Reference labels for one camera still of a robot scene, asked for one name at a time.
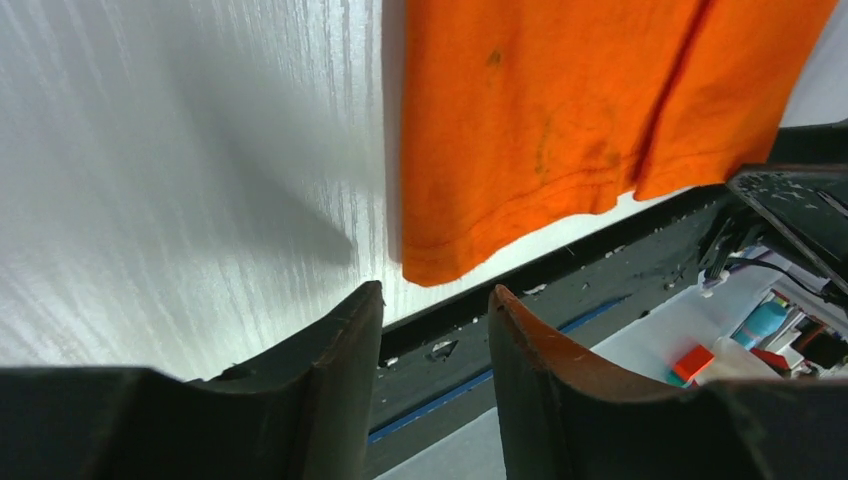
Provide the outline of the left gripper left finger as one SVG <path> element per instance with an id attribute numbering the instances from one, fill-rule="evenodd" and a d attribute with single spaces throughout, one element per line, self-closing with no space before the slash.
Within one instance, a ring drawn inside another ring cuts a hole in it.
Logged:
<path id="1" fill-rule="evenodd" d="M 382 286 L 208 380 L 150 368 L 5 368 L 5 479 L 357 479 Z"/>

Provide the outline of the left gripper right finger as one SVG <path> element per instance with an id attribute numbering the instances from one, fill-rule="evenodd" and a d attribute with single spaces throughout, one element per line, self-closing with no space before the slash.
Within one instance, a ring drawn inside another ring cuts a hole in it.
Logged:
<path id="1" fill-rule="evenodd" d="M 489 349 L 511 479 L 843 479 L 843 380 L 719 380 L 692 389 L 626 370 L 489 299 Z"/>

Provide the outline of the orange t shirt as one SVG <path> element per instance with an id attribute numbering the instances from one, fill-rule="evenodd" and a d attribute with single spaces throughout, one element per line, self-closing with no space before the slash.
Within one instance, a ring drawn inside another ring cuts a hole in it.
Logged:
<path id="1" fill-rule="evenodd" d="M 833 1 L 410 1 L 402 271 L 764 162 Z"/>

